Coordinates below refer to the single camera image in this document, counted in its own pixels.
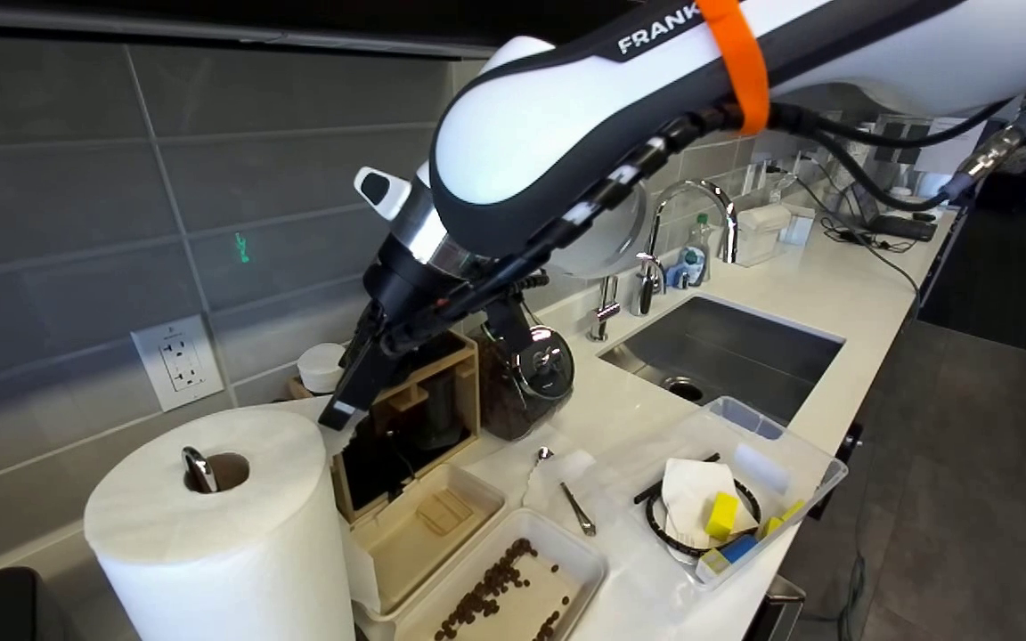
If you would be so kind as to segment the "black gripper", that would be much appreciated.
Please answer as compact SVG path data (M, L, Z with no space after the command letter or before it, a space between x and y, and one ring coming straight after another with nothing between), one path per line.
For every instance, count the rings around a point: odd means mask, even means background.
M337 359L342 377L318 416L330 432L371 410L384 383L384 357L410 357L469 315L468 280L420 264L395 233L376 244L362 288L367 307Z

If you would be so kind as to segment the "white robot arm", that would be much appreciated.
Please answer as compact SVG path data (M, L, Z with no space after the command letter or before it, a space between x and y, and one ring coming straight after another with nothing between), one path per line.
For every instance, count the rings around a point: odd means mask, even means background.
M1026 0L644 0L571 37L508 37L468 83L412 179L356 193L387 220L319 421L356 423L395 363L512 290L553 250L717 129L804 129L787 94L854 85L907 112L1026 93Z

